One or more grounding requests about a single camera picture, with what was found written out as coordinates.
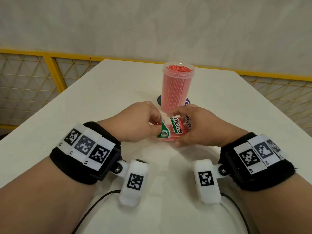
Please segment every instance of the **wristband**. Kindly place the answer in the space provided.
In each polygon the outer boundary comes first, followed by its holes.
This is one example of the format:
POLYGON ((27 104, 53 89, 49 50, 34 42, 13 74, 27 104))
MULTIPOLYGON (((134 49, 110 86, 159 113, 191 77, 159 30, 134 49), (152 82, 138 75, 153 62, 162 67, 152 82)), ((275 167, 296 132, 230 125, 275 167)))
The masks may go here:
POLYGON ((50 154, 53 163, 73 180, 95 184, 121 160, 121 143, 96 122, 77 123, 50 154))
POLYGON ((222 147, 219 163, 241 189, 259 191, 278 185, 295 173, 284 155, 266 135, 251 132, 222 147))

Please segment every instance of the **wire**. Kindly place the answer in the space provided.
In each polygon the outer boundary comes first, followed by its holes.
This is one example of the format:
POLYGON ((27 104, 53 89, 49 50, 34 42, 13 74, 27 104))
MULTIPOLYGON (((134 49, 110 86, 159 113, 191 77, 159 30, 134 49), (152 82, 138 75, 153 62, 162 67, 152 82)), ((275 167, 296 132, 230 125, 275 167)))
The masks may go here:
POLYGON ((226 197, 226 198, 228 198, 229 200, 232 201, 232 203, 235 205, 235 207, 237 208, 237 210, 238 210, 239 213, 241 214, 241 217, 242 217, 243 220, 244 220, 244 223, 245 223, 245 225, 246 225, 246 229, 247 229, 248 234, 251 234, 250 229, 249 229, 249 226, 248 226, 248 223, 247 223, 247 221, 246 221, 246 219, 245 219, 245 216, 244 216, 244 214, 242 213, 241 209, 240 209, 240 208, 238 207, 238 205, 236 204, 236 202, 235 202, 231 197, 229 197, 227 194, 224 194, 224 193, 220 193, 220 194, 221 194, 221 196, 224 196, 224 197, 226 197))
POLYGON ((76 228, 74 229, 74 231, 72 232, 72 234, 75 234, 76 231, 78 230, 79 226, 82 224, 83 220, 86 218, 86 216, 90 213, 90 211, 101 201, 103 200, 106 196, 113 194, 113 193, 120 193, 120 190, 114 190, 114 191, 110 191, 108 193, 106 193, 105 195, 103 195, 101 198, 99 198, 94 205, 92 205, 92 207, 88 210, 88 212, 85 213, 85 215, 82 217, 82 219, 80 220, 80 222, 78 223, 78 225, 76 226, 76 228))

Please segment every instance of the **plastic cup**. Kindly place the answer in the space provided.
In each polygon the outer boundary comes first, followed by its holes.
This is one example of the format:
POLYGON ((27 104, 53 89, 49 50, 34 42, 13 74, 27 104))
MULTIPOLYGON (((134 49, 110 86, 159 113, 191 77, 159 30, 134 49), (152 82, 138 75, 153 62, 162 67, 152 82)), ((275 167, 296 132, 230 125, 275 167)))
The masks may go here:
POLYGON ((173 109, 185 105, 192 78, 195 75, 195 67, 191 64, 166 62, 163 65, 163 90, 161 94, 161 109, 169 113, 173 109), (170 65, 186 66, 189 72, 170 70, 170 65))

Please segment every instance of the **white backdrop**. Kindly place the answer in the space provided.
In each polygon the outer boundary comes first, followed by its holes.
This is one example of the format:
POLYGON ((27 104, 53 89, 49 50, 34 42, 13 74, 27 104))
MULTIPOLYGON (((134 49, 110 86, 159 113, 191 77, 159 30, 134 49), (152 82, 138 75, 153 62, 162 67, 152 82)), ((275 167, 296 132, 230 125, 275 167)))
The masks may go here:
POLYGON ((0 0, 0 48, 312 75, 312 0, 0 0))

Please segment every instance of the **purple coaster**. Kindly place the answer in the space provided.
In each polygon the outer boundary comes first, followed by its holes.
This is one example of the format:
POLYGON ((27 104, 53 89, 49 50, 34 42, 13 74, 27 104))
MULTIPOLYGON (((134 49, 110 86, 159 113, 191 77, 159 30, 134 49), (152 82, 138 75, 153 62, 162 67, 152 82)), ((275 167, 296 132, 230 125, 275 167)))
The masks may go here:
MULTIPOLYGON (((161 104, 161 95, 158 96, 157 102, 158 102, 159 105, 161 104)), ((190 102, 189 99, 187 98, 186 101, 185 101, 185 105, 188 105, 188 104, 190 104, 190 103, 191 103, 191 102, 190 102)))

